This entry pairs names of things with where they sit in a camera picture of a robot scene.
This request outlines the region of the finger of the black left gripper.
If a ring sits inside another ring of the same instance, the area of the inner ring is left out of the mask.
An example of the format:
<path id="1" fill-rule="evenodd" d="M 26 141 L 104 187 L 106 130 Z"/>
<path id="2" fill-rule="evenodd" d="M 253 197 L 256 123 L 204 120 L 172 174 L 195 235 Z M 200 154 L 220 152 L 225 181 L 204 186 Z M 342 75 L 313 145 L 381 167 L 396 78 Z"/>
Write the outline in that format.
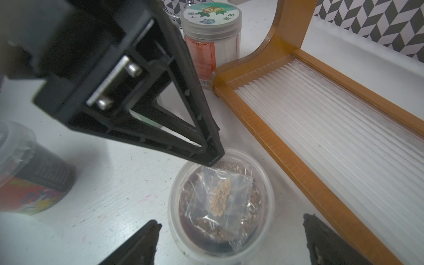
<path id="1" fill-rule="evenodd" d="M 180 30 L 161 1 L 66 1 L 67 56 L 34 104 L 71 130 L 204 166 L 224 155 Z"/>

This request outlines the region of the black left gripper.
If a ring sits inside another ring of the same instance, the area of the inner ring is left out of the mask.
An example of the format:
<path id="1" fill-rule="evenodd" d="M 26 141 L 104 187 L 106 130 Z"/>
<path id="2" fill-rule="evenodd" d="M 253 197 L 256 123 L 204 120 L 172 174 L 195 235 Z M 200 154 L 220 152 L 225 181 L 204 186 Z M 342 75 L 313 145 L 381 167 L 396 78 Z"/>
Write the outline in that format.
<path id="1" fill-rule="evenodd" d="M 1 76 L 72 79 L 155 8 L 155 1 L 1 1 Z"/>

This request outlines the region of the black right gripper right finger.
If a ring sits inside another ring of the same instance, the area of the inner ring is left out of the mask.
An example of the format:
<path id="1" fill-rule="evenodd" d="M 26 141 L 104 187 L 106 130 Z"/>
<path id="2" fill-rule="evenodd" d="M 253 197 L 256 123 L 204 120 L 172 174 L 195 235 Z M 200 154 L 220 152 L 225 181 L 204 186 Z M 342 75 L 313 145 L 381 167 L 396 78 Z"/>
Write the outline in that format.
<path id="1" fill-rule="evenodd" d="M 313 265 L 369 265 L 370 262 L 316 215 L 304 214 L 303 226 Z"/>

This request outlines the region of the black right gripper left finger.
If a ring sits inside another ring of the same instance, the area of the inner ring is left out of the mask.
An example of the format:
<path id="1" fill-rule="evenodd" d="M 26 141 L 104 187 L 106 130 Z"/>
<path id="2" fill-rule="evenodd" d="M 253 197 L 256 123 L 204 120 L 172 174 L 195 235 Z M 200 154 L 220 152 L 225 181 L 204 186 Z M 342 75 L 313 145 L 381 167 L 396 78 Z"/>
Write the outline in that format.
<path id="1" fill-rule="evenodd" d="M 153 265 L 162 225 L 148 221 L 100 265 Z"/>

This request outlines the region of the red-label seed container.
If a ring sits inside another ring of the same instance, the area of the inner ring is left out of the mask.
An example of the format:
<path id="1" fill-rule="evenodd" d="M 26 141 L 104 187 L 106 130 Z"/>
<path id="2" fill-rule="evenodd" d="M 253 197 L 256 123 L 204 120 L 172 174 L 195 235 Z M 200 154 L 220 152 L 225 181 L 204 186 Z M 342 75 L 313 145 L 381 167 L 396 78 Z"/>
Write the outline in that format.
<path id="1" fill-rule="evenodd" d="M 268 235 L 274 212 L 263 167 L 230 148 L 212 167 L 187 162 L 168 201 L 171 235 L 193 265 L 248 264 Z"/>

